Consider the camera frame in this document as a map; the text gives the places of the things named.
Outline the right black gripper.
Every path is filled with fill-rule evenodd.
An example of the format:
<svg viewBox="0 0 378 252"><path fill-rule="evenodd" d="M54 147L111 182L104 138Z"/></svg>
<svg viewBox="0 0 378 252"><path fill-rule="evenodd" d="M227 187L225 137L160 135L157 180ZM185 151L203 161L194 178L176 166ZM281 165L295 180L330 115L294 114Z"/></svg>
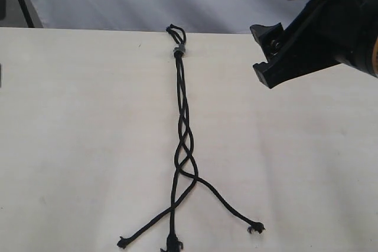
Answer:
<svg viewBox="0 0 378 252"><path fill-rule="evenodd" d="M253 69L270 89L337 64L375 71L375 0L310 0L286 29L250 31L266 58Z"/></svg>

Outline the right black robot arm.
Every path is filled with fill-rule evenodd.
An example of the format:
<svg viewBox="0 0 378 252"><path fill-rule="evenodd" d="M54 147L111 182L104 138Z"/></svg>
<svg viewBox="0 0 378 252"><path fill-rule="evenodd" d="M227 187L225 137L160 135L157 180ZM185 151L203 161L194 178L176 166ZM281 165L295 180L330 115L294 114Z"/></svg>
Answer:
<svg viewBox="0 0 378 252"><path fill-rule="evenodd" d="M250 31L266 58L253 69L270 89L338 64L377 77L377 0L309 0L287 28Z"/></svg>

